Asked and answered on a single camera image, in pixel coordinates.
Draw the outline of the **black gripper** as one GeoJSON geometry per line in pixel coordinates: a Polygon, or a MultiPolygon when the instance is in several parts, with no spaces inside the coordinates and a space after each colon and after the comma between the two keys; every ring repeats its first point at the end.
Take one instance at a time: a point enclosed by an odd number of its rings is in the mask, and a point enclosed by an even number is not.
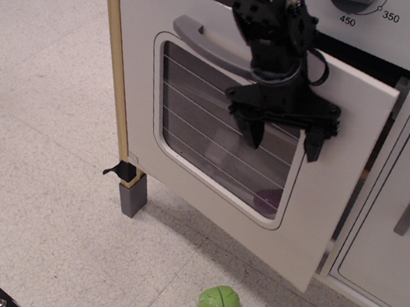
{"type": "Polygon", "coordinates": [[[229,112],[252,148],[260,146],[265,123],[287,125],[305,131],[307,162],[315,162],[324,142],[339,133],[340,108],[315,93],[301,78],[278,85],[232,86],[225,94],[231,101],[229,112]]]}

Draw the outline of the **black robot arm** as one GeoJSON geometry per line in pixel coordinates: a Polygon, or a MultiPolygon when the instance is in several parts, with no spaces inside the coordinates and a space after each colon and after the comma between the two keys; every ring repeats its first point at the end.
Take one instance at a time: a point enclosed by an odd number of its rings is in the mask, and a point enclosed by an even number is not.
{"type": "Polygon", "coordinates": [[[306,134],[304,150],[315,162],[326,139],[338,134],[341,110],[316,95],[329,77],[325,67],[315,81],[308,77],[307,56],[325,58],[313,48],[318,18],[309,14],[305,0],[213,0],[232,10],[238,30],[252,54],[250,65],[242,69],[227,62],[213,50],[199,47],[187,35],[182,39],[208,61],[237,72],[250,80],[249,85],[228,87],[229,113],[246,141],[258,148],[265,124],[292,126],[306,134]]]}

